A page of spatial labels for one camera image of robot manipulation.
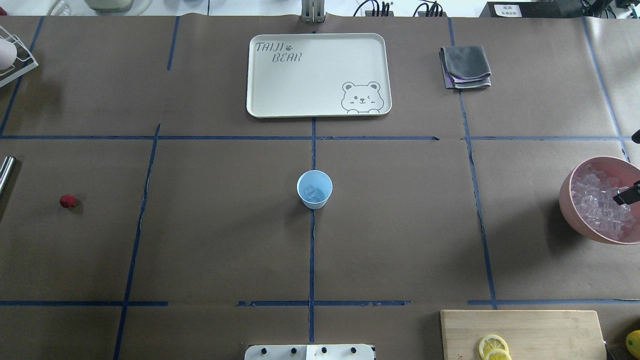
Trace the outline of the light blue cup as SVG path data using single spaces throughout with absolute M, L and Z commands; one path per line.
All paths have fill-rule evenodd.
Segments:
M 311 210 L 318 210 L 327 203 L 332 192 L 331 178 L 320 170 L 309 170 L 302 173 L 297 180 L 296 190 L 302 203 Z

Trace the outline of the ice cube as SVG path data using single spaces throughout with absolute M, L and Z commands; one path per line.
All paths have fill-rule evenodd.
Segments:
M 323 202 L 326 198 L 322 189 L 314 186 L 306 187 L 306 189 L 304 189 L 303 191 L 303 194 L 304 194 L 304 198 L 309 203 L 320 203 L 320 202 Z

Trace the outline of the red strawberry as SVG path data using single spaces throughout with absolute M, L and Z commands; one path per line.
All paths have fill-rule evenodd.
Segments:
M 64 194 L 60 197 L 59 204 L 63 208 L 74 208 L 78 204 L 78 199 L 73 194 Z

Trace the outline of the steel muddler black tip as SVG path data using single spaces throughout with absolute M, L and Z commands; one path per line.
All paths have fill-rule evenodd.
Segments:
M 10 174 L 16 164 L 16 158 L 14 156 L 7 156 L 3 159 L 0 167 L 0 194 L 3 194 L 7 183 L 9 182 Z

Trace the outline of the pink bowl of ice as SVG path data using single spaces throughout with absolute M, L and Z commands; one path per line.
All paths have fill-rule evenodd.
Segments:
M 613 196 L 639 181 L 639 169 L 610 156 L 589 158 L 565 178 L 558 203 L 567 223 L 588 239 L 633 245 L 640 241 L 639 202 L 617 205 Z

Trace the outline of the yellow lemon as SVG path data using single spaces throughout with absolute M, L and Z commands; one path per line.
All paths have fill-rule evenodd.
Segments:
M 640 330 L 634 330 L 627 334 L 625 346 L 634 359 L 640 360 Z

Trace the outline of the bamboo cutting board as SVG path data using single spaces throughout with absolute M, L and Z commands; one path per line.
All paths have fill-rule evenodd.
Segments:
M 593 310 L 454 310 L 439 313 L 446 360 L 482 360 L 482 339 L 501 337 L 513 360 L 605 360 Z

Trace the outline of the lemon slices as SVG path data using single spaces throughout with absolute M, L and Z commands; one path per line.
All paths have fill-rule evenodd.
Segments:
M 494 333 L 485 335 L 478 342 L 478 355 L 482 360 L 512 360 L 507 342 Z

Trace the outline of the grey folded cloth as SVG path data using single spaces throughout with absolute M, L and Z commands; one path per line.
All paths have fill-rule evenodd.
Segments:
M 492 71 L 482 45 L 441 47 L 439 60 L 446 89 L 464 91 L 492 85 Z

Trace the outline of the black power strip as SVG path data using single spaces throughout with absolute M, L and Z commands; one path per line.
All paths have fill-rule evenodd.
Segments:
M 442 18 L 444 15 L 444 8 L 436 0 L 424 0 L 413 13 L 414 18 Z
M 371 9 L 364 9 L 363 6 L 366 3 L 371 3 Z M 366 18 L 392 18 L 394 12 L 391 10 L 393 2 L 368 0 L 359 7 L 359 10 L 363 10 Z

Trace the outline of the cream bear tray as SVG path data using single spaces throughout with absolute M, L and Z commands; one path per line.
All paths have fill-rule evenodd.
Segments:
M 259 34 L 247 59 L 246 110 L 255 118 L 382 116 L 393 107 L 377 33 Z

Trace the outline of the aluminium frame post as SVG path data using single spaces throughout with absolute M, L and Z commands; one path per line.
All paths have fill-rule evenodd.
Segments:
M 306 24 L 324 23 L 326 19 L 325 0 L 302 0 L 301 22 Z

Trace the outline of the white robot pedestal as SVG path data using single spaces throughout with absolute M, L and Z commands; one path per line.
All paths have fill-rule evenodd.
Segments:
M 251 345 L 245 360 L 375 360 L 370 344 L 260 344 Z

